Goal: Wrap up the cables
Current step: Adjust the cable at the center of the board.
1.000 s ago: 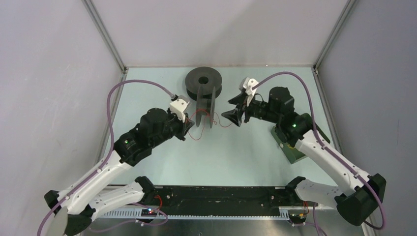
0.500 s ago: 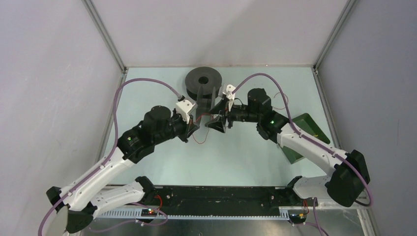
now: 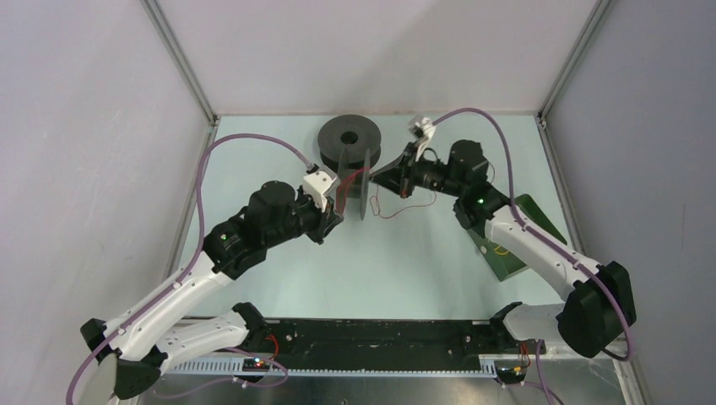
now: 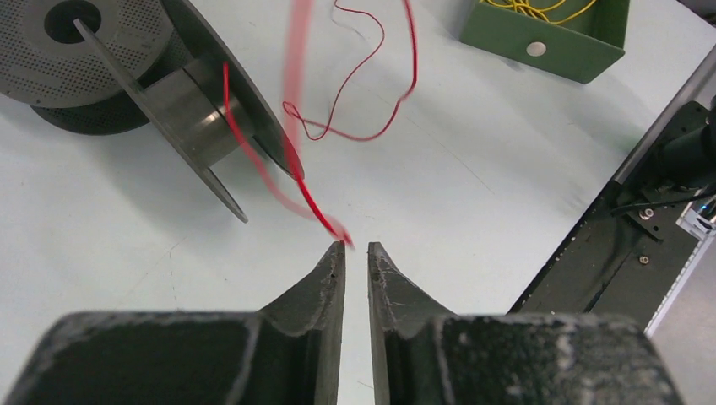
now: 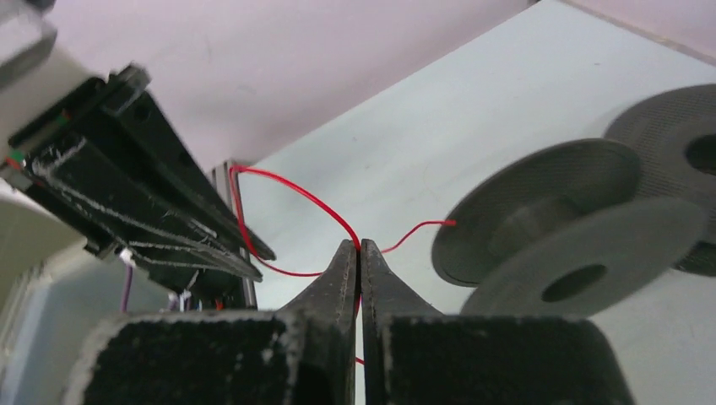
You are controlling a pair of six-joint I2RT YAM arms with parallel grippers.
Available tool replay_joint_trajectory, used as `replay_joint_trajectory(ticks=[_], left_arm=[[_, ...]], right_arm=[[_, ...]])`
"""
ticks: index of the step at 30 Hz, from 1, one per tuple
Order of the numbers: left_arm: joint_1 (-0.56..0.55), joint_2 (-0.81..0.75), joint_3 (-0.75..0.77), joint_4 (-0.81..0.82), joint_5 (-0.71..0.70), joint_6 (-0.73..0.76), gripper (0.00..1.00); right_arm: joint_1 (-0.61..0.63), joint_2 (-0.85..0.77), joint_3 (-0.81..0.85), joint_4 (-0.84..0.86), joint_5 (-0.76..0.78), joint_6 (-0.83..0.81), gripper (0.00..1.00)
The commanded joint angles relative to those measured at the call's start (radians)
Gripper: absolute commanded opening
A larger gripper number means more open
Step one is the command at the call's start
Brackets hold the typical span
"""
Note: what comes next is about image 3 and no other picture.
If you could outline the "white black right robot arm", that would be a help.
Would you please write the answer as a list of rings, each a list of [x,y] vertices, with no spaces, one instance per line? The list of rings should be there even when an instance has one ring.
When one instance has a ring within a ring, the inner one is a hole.
[[[447,161],[430,160],[408,143],[393,162],[371,174],[375,184],[402,198],[417,187],[454,197],[459,224],[507,250],[535,271],[561,298],[557,305],[518,304],[491,329],[496,349],[511,353],[525,340],[555,340],[577,354],[606,353],[637,319],[629,272],[570,249],[540,228],[487,179],[479,143],[459,140]]]

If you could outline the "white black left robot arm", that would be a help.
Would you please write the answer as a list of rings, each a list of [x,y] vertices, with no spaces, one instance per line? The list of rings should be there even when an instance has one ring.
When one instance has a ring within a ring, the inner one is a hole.
[[[147,391],[169,369],[225,348],[257,351],[267,340],[265,319],[251,303],[190,327],[176,323],[214,292],[266,259],[269,249],[303,235],[321,244],[342,216],[331,191],[337,180],[319,171],[301,186],[268,181],[246,206],[208,233],[186,267],[151,295],[110,321],[92,318],[81,334],[99,364],[115,366],[110,397]]]

